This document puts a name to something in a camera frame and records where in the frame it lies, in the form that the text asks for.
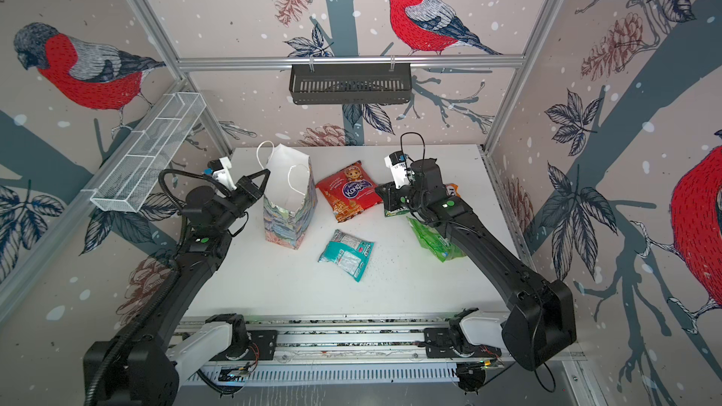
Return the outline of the colourful paper gift bag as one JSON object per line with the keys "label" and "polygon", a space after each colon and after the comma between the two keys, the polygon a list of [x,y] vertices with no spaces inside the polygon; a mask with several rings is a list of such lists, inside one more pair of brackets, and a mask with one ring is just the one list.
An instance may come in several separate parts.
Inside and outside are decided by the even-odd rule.
{"label": "colourful paper gift bag", "polygon": [[257,147],[256,157],[270,171],[263,197],[265,239],[297,250],[318,204],[310,156],[267,140]]}

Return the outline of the red cookie snack packet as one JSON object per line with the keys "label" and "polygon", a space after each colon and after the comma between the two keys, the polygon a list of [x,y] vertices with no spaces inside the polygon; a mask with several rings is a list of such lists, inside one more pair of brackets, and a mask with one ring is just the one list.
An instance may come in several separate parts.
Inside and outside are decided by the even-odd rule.
{"label": "red cookie snack packet", "polygon": [[338,223],[349,221],[381,204],[383,199],[376,193],[376,187],[361,161],[347,165],[317,183]]}

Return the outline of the bright green snack bag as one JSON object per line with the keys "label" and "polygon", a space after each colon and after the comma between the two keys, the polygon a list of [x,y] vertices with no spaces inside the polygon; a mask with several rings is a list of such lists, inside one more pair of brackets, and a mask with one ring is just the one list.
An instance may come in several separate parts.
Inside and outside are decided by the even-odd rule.
{"label": "bright green snack bag", "polygon": [[453,261],[453,259],[461,259],[466,256],[458,246],[452,244],[435,229],[424,225],[415,218],[408,217],[407,222],[419,245],[430,251],[439,261]]}

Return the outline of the teal white snack packet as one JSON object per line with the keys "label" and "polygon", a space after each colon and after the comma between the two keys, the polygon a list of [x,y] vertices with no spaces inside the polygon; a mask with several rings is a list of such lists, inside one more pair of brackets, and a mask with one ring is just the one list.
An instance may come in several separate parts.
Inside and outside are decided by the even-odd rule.
{"label": "teal white snack packet", "polygon": [[325,249],[319,256],[319,263],[333,263],[344,273],[360,282],[363,278],[375,242],[366,241],[336,229]]}

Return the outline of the yellow green candy bag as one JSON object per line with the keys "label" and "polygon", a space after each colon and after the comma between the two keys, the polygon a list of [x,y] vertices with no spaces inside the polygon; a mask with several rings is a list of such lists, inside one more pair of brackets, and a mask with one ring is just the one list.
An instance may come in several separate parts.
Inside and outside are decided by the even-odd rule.
{"label": "yellow green candy bag", "polygon": [[408,212],[409,212],[409,210],[406,207],[394,207],[394,208],[387,207],[387,206],[384,207],[384,216],[385,217],[393,217],[393,216],[408,214]]}

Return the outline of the orange snack packet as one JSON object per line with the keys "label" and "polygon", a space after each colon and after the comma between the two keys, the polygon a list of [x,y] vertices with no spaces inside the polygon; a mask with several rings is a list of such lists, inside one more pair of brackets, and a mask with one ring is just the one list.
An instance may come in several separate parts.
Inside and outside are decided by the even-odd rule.
{"label": "orange snack packet", "polygon": [[447,193],[453,197],[459,196],[458,185],[455,183],[448,183],[446,185]]}

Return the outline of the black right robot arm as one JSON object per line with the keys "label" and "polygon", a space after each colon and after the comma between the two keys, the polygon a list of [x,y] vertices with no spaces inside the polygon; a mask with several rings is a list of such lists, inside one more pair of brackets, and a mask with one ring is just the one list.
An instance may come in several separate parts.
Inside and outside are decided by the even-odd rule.
{"label": "black right robot arm", "polygon": [[485,274],[509,308],[500,336],[522,368],[537,370],[576,342],[573,295],[524,265],[481,223],[471,206],[450,195],[436,159],[385,157],[393,181],[375,188],[386,212],[407,210],[455,244]]}

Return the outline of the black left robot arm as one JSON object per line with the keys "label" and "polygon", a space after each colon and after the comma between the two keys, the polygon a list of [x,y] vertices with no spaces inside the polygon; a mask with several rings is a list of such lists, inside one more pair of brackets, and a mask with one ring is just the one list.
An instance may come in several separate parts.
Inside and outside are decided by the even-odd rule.
{"label": "black left robot arm", "polygon": [[171,202],[184,220],[170,272],[138,315],[109,341],[97,341],[83,358],[88,405],[170,405],[184,376],[167,355],[169,342],[191,302],[220,268],[231,226],[264,196],[269,169],[227,187],[208,174],[184,200]]}

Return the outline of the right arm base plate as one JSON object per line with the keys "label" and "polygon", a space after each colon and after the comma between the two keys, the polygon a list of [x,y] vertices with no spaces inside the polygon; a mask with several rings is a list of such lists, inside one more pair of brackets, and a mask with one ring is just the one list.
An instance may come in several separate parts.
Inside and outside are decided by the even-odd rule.
{"label": "right arm base plate", "polygon": [[473,345],[466,342],[459,332],[449,328],[425,328],[419,347],[424,349],[429,359],[502,357],[502,349],[488,345]]}

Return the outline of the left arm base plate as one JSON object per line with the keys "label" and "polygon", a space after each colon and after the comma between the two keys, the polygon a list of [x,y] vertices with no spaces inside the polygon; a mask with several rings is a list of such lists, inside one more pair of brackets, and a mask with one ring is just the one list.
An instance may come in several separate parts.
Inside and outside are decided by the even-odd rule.
{"label": "left arm base plate", "polygon": [[275,359],[278,347],[278,331],[276,330],[250,330],[247,334],[247,345],[239,357],[242,361],[270,362]]}

